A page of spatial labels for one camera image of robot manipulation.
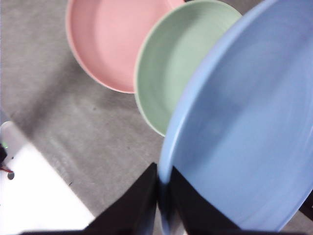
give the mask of pink bowl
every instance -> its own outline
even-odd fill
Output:
[[[139,48],[152,26],[183,0],[69,0],[67,39],[80,66],[100,84],[134,93]]]

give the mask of white surface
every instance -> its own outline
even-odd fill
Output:
[[[1,235],[33,230],[79,230],[94,219],[12,122],[1,126],[1,138],[8,145],[5,162],[15,172],[13,180],[5,172],[0,175]]]

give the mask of blue plate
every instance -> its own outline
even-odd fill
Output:
[[[173,165],[242,229],[290,220],[313,188],[312,0],[266,0],[219,40],[170,121],[164,184]]]

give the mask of bowl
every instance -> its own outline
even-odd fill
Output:
[[[241,17],[217,0],[188,2],[151,30],[138,56],[135,98],[146,122],[165,135],[189,78],[217,40]]]
[[[313,188],[312,61],[311,0],[266,0],[250,10],[186,86],[160,181],[169,183],[175,166],[242,229],[283,228]]]

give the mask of stacked dishes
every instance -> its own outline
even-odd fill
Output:
[[[217,0],[70,0],[67,37],[93,79],[135,93],[166,134],[165,186],[175,166],[241,228],[279,230],[313,188],[313,4],[240,16]]]

